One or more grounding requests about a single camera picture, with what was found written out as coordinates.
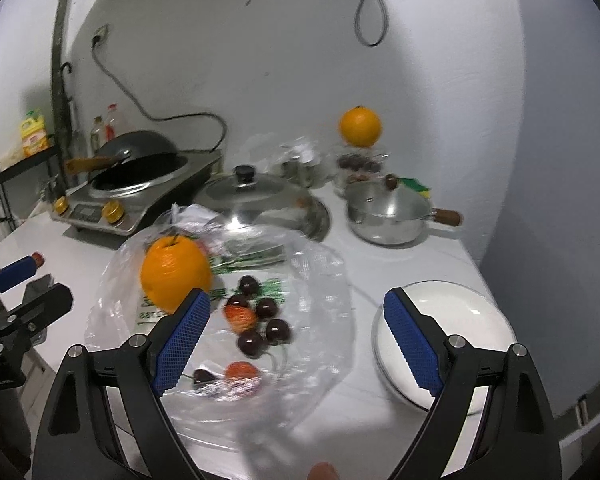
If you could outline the small strawberry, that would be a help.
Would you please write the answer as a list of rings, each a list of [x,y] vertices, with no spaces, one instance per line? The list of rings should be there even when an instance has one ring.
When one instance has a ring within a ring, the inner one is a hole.
[[[32,258],[36,263],[36,266],[39,268],[40,266],[42,266],[45,262],[44,257],[39,253],[39,252],[34,252],[32,254]]]

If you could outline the large orange fruit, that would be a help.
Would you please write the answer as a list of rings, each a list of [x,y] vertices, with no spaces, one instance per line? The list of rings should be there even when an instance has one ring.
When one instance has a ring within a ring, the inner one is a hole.
[[[176,234],[159,237],[147,249],[140,268],[140,287],[161,311],[173,314],[193,289],[212,289],[207,254],[190,238]]]

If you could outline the clear printed plastic bag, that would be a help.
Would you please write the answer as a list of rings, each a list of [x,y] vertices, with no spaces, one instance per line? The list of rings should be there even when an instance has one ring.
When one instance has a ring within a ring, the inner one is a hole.
[[[87,347],[149,333],[199,271],[211,276],[209,319],[162,398],[176,430],[236,448],[249,430],[297,425],[350,372],[354,343],[344,262],[298,232],[174,208],[114,253],[88,317]]]

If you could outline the black metal rack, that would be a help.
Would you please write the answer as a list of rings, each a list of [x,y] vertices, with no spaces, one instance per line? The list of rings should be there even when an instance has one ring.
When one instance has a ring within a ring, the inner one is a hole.
[[[67,184],[64,158],[62,157],[61,147],[55,143],[54,136],[52,136],[52,142],[46,150],[25,157],[6,169],[0,167],[0,205],[2,208],[0,223],[7,226],[9,232],[14,232],[17,229],[17,222],[9,203],[5,184],[38,166],[44,166],[50,177],[58,177],[63,184]]]

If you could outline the silver induction cooker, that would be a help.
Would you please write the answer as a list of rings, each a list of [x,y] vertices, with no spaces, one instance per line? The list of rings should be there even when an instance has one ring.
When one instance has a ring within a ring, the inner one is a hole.
[[[178,152],[124,162],[62,196],[50,218],[78,230],[130,236],[172,205],[190,204],[220,160],[220,152]]]

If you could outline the yellow oil bottle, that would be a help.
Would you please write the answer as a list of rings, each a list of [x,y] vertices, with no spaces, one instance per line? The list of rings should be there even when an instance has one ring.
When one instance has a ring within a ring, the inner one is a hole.
[[[29,110],[19,127],[23,155],[33,156],[50,147],[45,119],[39,110]]]

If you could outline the dark sauce bottle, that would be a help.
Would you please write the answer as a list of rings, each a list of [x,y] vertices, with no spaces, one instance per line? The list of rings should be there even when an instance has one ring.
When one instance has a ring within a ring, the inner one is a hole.
[[[98,150],[102,147],[102,144],[106,142],[105,139],[105,125],[102,120],[102,116],[96,116],[94,118],[94,125],[90,132],[90,147],[92,155],[95,156]]]

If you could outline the black wok pan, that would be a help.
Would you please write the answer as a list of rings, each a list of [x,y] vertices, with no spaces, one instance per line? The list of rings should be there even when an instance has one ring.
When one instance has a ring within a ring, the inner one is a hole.
[[[70,158],[65,161],[68,174],[84,174],[130,162],[146,156],[176,153],[176,145],[161,133],[136,130],[122,133],[94,151],[91,157]]]

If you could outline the red cap sauce bottle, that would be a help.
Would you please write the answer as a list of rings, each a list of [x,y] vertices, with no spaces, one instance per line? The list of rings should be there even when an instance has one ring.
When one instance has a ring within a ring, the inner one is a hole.
[[[119,114],[116,103],[112,103],[108,106],[107,115],[105,119],[105,140],[107,142],[114,140],[118,134],[119,129]]]

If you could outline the dark cherry behind strawberry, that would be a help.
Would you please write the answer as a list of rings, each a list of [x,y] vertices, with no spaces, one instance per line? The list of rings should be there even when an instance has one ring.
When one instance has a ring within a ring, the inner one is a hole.
[[[242,294],[228,297],[225,305],[227,307],[251,308],[248,298]]]

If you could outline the dark cherry top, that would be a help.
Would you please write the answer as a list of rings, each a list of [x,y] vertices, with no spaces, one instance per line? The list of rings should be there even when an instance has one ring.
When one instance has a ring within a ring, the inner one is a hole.
[[[251,275],[245,275],[239,280],[239,291],[246,298],[252,298],[260,294],[260,283]]]

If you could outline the dark cherry upper right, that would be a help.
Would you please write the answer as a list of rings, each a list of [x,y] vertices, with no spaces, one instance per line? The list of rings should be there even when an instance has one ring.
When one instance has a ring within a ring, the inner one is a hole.
[[[270,318],[276,318],[278,315],[279,307],[277,302],[268,297],[260,298],[254,308],[254,313],[260,321],[269,320]]]

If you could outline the steel saucepan with lid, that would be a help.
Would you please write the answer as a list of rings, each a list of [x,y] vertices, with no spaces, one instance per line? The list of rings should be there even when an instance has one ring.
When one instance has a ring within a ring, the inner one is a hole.
[[[458,211],[436,208],[428,198],[405,186],[393,174],[349,183],[343,196],[351,231],[378,246],[414,243],[429,222],[452,228],[463,223]]]

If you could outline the green yellow sponge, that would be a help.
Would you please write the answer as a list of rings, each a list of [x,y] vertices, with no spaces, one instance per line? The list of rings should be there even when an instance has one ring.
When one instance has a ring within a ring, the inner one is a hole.
[[[399,182],[407,188],[410,188],[412,191],[418,193],[422,197],[430,197],[430,188],[420,183],[417,179],[400,177]]]

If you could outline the orange on glass jar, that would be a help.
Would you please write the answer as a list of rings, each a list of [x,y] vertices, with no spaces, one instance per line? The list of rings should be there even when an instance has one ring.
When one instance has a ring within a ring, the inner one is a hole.
[[[382,123],[370,108],[356,106],[341,116],[338,129],[347,144],[356,148],[371,148],[381,136]]]

